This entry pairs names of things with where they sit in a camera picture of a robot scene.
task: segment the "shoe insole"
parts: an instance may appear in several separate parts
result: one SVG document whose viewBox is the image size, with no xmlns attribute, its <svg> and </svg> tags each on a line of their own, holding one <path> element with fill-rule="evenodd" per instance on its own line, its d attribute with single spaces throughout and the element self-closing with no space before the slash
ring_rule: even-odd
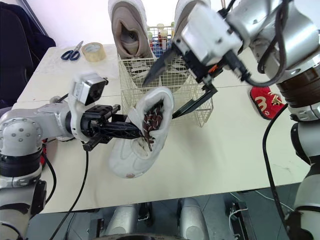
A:
<svg viewBox="0 0 320 240">
<path fill-rule="evenodd" d="M 139 38 L 136 32 L 129 31 L 122 25 L 121 29 L 121 43 L 126 52 L 135 56 L 139 49 Z"/>
</svg>

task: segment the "wire basket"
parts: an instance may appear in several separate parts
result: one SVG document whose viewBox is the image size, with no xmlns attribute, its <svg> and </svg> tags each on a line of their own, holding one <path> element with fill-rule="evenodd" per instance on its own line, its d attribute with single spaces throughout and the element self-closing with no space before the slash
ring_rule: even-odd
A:
<svg viewBox="0 0 320 240">
<path fill-rule="evenodd" d="M 156 58 L 159 58 L 167 49 L 171 48 L 174 27 L 150 26 L 147 30 L 152 52 Z"/>
<path fill-rule="evenodd" d="M 145 93 L 150 87 L 166 86 L 173 93 L 182 85 L 197 84 L 186 68 L 185 61 L 179 57 L 172 60 L 167 70 L 157 79 L 142 86 L 156 58 L 137 58 L 119 60 L 119 77 L 121 89 L 139 89 Z"/>
<path fill-rule="evenodd" d="M 204 94 L 204 91 L 201 89 L 200 84 L 193 85 L 184 85 L 174 94 L 174 112 L 187 103 L 190 99 L 198 99 Z M 143 97 L 144 93 L 139 89 L 124 89 L 121 90 L 121 102 L 122 102 L 122 112 L 127 114 L 130 107 L 135 106 L 137 102 Z M 213 101 L 212 98 L 207 100 L 195 111 L 183 115 L 181 117 L 175 118 L 172 120 L 172 125 L 177 124 L 193 124 L 199 125 L 202 127 L 209 119 L 213 111 Z"/>
<path fill-rule="evenodd" d="M 171 47 L 173 27 L 150 27 L 149 40 L 152 41 L 152 51 L 156 57 L 160 57 Z M 165 41 L 161 34 L 167 34 Z M 186 68 L 186 63 L 181 57 L 174 58 L 167 66 L 167 70 L 158 76 L 148 86 L 142 86 L 145 76 L 153 66 L 156 58 L 119 59 L 119 78 L 121 85 L 122 111 L 127 114 L 142 96 L 152 88 L 165 86 L 171 90 L 174 97 L 174 111 L 178 110 L 191 99 L 198 99 L 205 92 L 202 85 L 192 77 Z M 196 124 L 202 127 L 209 119 L 213 111 L 213 101 L 210 98 L 195 111 L 172 120 L 172 124 Z"/>
</svg>

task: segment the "white wire basket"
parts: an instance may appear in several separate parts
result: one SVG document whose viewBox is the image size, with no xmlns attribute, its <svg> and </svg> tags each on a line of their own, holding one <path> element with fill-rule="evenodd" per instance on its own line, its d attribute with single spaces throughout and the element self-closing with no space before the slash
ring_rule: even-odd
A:
<svg viewBox="0 0 320 240">
<path fill-rule="evenodd" d="M 126 59 L 119 61 L 119 78 L 121 85 L 122 111 L 128 113 L 130 107 L 142 98 L 152 88 L 165 86 L 171 90 L 174 97 L 174 111 L 178 110 L 191 99 L 198 99 L 205 92 L 202 84 L 198 84 L 189 71 L 185 68 L 182 58 L 174 59 L 161 74 L 147 87 L 142 84 L 156 58 Z M 213 111 L 213 101 L 210 98 L 195 111 L 178 117 L 172 124 L 196 124 L 202 127 Z"/>
<path fill-rule="evenodd" d="M 173 93 L 182 85 L 197 84 L 191 77 L 182 58 L 175 58 L 167 66 L 167 70 L 154 81 L 143 87 L 145 76 L 148 74 L 156 58 L 137 58 L 119 60 L 119 77 L 121 89 L 139 89 L 146 92 L 150 87 L 166 86 Z"/>
<path fill-rule="evenodd" d="M 201 88 L 202 86 L 200 84 L 181 86 L 180 89 L 173 94 L 174 112 L 189 100 L 196 100 L 201 97 L 204 94 L 204 91 Z M 127 114 L 130 107 L 135 106 L 137 102 L 143 97 L 143 95 L 144 93 L 137 88 L 121 90 L 122 112 L 124 114 Z M 195 111 L 173 119 L 171 124 L 192 124 L 202 127 L 208 121 L 212 111 L 213 101 L 212 98 L 210 98 Z"/>
</svg>

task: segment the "red shoe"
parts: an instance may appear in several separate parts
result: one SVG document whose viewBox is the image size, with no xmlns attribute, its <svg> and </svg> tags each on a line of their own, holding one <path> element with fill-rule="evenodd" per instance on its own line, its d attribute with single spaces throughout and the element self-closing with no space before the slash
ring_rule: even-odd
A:
<svg viewBox="0 0 320 240">
<path fill-rule="evenodd" d="M 277 112 L 284 106 L 281 97 L 278 94 L 271 92 L 268 86 L 252 87 L 250 97 L 260 115 L 267 120 L 273 119 Z"/>
</svg>

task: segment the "scissors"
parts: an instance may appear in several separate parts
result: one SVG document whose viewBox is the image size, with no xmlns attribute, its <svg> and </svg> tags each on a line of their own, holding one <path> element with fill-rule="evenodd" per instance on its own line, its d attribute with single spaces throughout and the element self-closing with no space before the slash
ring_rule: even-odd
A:
<svg viewBox="0 0 320 240">
<path fill-rule="evenodd" d="M 66 51 L 62 56 L 61 59 L 62 60 L 70 60 L 70 61 L 75 61 L 78 60 L 78 58 L 80 57 L 80 48 L 82 46 L 82 44 L 84 43 L 84 41 L 81 41 L 73 50 L 69 50 Z"/>
</svg>

